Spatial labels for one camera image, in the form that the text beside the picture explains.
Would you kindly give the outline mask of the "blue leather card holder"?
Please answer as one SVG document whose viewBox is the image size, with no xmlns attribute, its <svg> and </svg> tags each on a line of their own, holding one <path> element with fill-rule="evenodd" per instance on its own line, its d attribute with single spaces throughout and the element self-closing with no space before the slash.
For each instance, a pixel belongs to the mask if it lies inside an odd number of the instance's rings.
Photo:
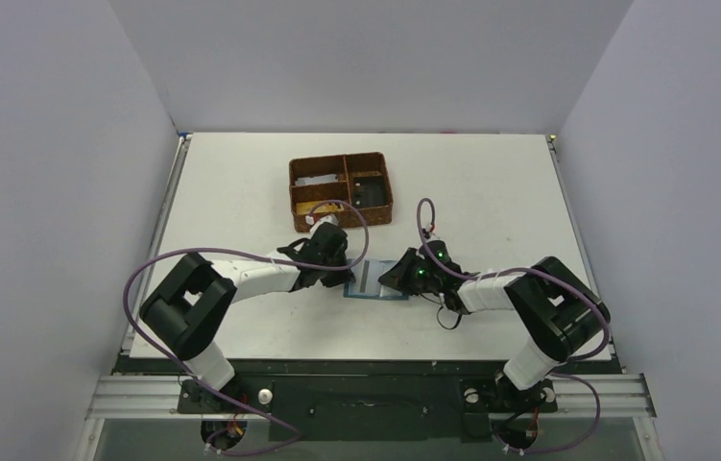
<svg viewBox="0 0 721 461">
<path fill-rule="evenodd" d="M 343 296 L 372 301 L 405 301 L 408 295 L 384 286 L 379 278 L 392 269 L 395 260 L 366 258 L 351 268 L 353 279 L 344 284 Z"/>
</svg>

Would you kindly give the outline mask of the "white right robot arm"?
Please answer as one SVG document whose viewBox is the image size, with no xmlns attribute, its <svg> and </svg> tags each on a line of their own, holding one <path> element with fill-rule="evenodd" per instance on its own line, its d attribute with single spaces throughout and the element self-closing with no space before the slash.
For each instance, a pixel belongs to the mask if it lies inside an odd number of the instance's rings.
<svg viewBox="0 0 721 461">
<path fill-rule="evenodd" d="M 444 241 L 430 240 L 408 249 L 378 281 L 409 296 L 432 294 L 461 315 L 514 311 L 529 339 L 498 379 L 511 390 L 527 391 L 553 369 L 581 359 L 578 351 L 599 334 L 601 344 L 608 343 L 608 308 L 555 256 L 529 268 L 470 273 L 452 261 Z"/>
</svg>

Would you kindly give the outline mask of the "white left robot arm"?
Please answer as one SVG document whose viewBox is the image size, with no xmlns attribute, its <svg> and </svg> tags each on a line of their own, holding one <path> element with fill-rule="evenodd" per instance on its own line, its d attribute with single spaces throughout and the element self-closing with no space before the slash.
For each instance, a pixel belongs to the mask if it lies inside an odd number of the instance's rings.
<svg viewBox="0 0 721 461">
<path fill-rule="evenodd" d="M 323 219 L 310 235 L 260 260 L 184 255 L 139 308 L 141 321 L 192 376 L 219 391 L 235 370 L 214 338 L 229 307 L 270 293 L 293 293 L 316 283 L 334 287 L 353 278 L 348 235 Z"/>
</svg>

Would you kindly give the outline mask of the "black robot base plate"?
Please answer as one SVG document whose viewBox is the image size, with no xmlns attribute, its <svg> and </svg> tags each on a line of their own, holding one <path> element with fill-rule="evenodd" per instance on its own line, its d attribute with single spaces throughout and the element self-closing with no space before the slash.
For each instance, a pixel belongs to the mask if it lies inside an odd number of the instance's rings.
<svg viewBox="0 0 721 461">
<path fill-rule="evenodd" d="M 167 359 L 120 356 L 120 375 L 168 376 L 179 394 L 174 415 L 198 417 L 201 435 L 230 449 L 254 434 L 268 416 L 269 439 L 302 441 L 486 442 L 496 432 L 532 440 L 527 418 L 558 409 L 553 384 L 528 391 L 500 382 L 500 361 L 237 359 L 236 376 L 218 395 Z"/>
</svg>

